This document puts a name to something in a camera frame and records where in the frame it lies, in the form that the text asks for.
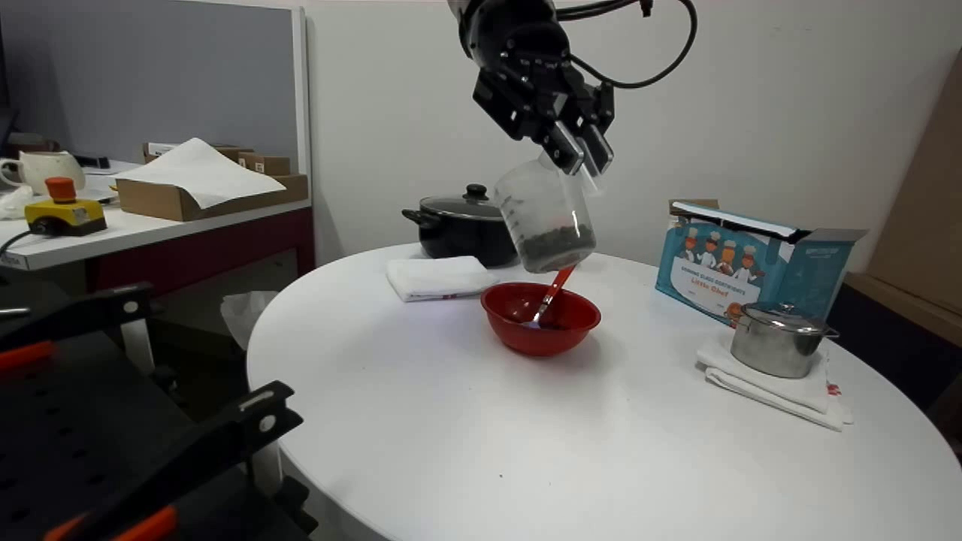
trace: pot handle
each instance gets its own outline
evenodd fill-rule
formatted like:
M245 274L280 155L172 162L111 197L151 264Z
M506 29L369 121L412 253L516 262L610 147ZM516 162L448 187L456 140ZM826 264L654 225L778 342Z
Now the pot handle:
M428 215L421 209L399 209L399 215L419 223L419 228L430 228L437 223L437 215Z

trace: cardboard box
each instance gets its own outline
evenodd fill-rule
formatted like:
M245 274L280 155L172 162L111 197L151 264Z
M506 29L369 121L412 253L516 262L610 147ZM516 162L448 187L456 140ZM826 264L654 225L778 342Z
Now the cardboard box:
M193 196L183 191L180 187L138 184L138 180L116 178L116 196L121 196L121 209L125 214L143 214L143 215L176 220L176 223L197 220L197 215L245 214L255 208L306 197L304 173L273 173L273 178L286 187L286 191L234 197L225 205L214 205L208 209L201 209L197 201L193 201Z
M694 205L674 205L659 292L720 323L734 305L790 305L824 323L843 289L852 228L793 228Z
M962 316L962 53L918 144L869 276Z

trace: robotic hand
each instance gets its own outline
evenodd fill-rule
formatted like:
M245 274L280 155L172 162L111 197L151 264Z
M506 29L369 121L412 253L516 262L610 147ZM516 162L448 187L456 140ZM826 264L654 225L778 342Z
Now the robotic hand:
M474 103L511 136L532 137L563 172L586 167L598 178L613 149L603 137L613 122L613 86L636 91L671 76L692 50L696 12L681 53L645 82L613 82L574 57L563 22L596 17L631 2L651 12L651 0L601 0L554 8L551 0L448 0L460 22L460 46L482 67Z

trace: white paper towel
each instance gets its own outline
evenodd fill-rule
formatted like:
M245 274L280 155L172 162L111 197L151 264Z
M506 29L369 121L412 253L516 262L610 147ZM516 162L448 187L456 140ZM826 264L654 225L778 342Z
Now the white paper towel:
M201 137L190 137L156 155L154 162L116 173L116 180L180 187L203 209L233 197L283 191L283 184L269 173L241 167L234 159L217 152L217 147Z

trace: black cable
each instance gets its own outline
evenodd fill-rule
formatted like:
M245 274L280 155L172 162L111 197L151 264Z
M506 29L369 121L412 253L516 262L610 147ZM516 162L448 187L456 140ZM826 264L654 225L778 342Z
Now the black cable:
M572 8L555 8L555 17L559 22L598 17L603 12L617 12L631 2L636 2L636 0L603 0L603 2L588 2L588 6L572 6Z
M24 241L24 238L30 238L30 233L33 233L33 232L18 232L18 233L12 233L12 238L0 247L0 254L5 254L12 243L18 243L18 241Z
M651 79L644 79L644 82L617 82L617 79L608 79L608 76L598 72L592 62L586 62L586 59L580 59L580 57L574 57L574 53L568 53L572 62L578 62L584 72L588 72L592 79L598 79L601 83L610 83L610 86L621 86L621 91L651 86L654 82L668 79L677 67L681 67L681 59L688 57L692 46L694 46L694 39L696 39L696 8L694 8L692 0L679 0L679 2L685 6L688 22L692 22L688 39L685 39L679 57L677 57L674 62L668 62L661 72L654 72Z

